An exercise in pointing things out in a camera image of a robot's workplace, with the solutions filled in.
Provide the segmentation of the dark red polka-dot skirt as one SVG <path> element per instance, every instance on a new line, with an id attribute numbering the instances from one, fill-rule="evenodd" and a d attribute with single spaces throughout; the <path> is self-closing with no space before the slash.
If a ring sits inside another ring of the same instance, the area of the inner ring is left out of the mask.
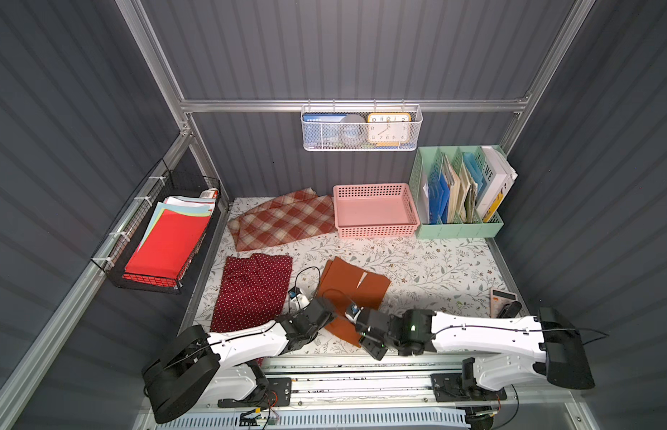
<path id="1" fill-rule="evenodd" d="M 278 356 L 287 340 L 275 319 L 283 311 L 292 276 L 288 255 L 227 257 L 210 324 L 220 369 Z"/>

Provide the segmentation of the rust orange skirt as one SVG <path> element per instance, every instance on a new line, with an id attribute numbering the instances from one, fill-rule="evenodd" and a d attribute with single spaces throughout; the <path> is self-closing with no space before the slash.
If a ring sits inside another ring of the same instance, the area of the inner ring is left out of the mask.
<path id="1" fill-rule="evenodd" d="M 350 305 L 378 310 L 390 285 L 390 279 L 384 275 L 368 272 L 339 257 L 328 261 L 316 296 L 329 300 L 338 316 L 326 326 L 326 330 L 339 340 L 359 348 L 360 335 L 345 317 L 345 311 Z"/>

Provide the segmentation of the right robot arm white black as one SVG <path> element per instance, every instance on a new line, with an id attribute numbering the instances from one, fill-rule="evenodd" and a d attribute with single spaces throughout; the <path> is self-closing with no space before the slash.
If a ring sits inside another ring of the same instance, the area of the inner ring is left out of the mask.
<path id="1" fill-rule="evenodd" d="M 596 383 L 579 328 L 553 308 L 537 315 L 477 318 L 412 309 L 400 316 L 351 305 L 346 318 L 374 359 L 389 349 L 403 357 L 426 352 L 477 352 L 462 362 L 462 388 L 497 392 L 507 385 L 546 379 L 568 390 Z"/>

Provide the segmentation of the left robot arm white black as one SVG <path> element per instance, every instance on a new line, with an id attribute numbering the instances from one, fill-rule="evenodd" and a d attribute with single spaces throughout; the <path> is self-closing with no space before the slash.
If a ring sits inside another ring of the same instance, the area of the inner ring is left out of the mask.
<path id="1" fill-rule="evenodd" d="M 246 399 L 258 388 L 249 362 L 302 349 L 336 317 L 331 301 L 316 297 L 293 314 L 249 329 L 208 333 L 194 325 L 184 330 L 142 370 L 155 422 L 181 417 L 208 392 L 225 400 Z"/>

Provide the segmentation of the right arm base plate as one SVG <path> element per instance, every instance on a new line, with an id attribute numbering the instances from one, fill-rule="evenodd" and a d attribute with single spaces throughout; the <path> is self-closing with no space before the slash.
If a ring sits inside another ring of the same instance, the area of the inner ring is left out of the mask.
<path id="1" fill-rule="evenodd" d="M 504 401 L 508 398 L 505 389 L 491 392 L 480 387 L 462 387 L 460 374 L 431 374 L 431 388 L 438 403 L 462 401 Z"/>

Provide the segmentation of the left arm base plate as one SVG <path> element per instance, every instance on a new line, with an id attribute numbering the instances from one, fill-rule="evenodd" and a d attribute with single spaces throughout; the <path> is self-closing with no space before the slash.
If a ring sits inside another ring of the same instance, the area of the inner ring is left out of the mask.
<path id="1" fill-rule="evenodd" d="M 217 402 L 221 409 L 286 407 L 291 403 L 292 379 L 267 378 L 258 380 L 256 389 L 241 401 L 224 399 Z"/>

